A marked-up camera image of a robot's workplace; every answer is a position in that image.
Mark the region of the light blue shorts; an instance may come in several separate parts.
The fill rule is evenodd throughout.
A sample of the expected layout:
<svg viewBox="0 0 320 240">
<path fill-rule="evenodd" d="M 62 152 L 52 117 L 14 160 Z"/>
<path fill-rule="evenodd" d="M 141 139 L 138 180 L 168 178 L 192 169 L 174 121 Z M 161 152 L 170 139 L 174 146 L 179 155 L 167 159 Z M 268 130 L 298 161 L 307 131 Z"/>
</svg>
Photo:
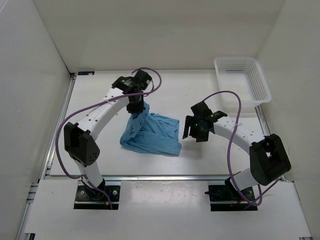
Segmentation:
<svg viewBox="0 0 320 240">
<path fill-rule="evenodd" d="M 136 153 L 177 157 L 182 148 L 179 128 L 178 119 L 150 113 L 150 105 L 145 102 L 143 112 L 128 119 L 119 143 Z"/>
</svg>

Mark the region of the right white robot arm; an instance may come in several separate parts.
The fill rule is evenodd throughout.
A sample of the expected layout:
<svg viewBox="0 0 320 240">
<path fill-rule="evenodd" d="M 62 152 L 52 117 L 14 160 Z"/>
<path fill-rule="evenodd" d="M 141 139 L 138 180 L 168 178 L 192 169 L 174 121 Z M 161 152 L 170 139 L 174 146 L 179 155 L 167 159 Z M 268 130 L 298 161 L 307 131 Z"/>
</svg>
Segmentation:
<svg viewBox="0 0 320 240">
<path fill-rule="evenodd" d="M 231 169 L 231 146 L 237 145 L 249 156 L 249 167 L 225 180 L 224 193 L 230 200 L 238 199 L 244 189 L 257 185 L 267 186 L 292 168 L 281 138 L 276 134 L 264 136 L 244 126 L 222 111 L 194 113 L 185 117 L 182 138 L 207 142 L 209 134 L 229 140 L 227 165 Z"/>
</svg>

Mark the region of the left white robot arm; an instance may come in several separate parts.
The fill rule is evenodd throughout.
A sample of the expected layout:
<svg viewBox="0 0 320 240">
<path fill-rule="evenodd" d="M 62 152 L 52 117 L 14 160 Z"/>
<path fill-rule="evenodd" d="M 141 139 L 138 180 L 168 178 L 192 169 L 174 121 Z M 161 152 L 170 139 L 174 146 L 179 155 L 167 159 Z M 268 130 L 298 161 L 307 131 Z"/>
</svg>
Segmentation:
<svg viewBox="0 0 320 240">
<path fill-rule="evenodd" d="M 135 76 L 121 76 L 111 86 L 104 97 L 103 105 L 94 107 L 76 123 L 68 122 L 63 128 L 64 149 L 77 164 L 85 186 L 86 194 L 93 200 L 105 196 L 105 180 L 96 163 L 100 149 L 96 140 L 107 123 L 123 108 L 128 113 L 139 115 L 146 108 L 142 93 L 152 82 L 152 77 L 138 71 Z"/>
</svg>

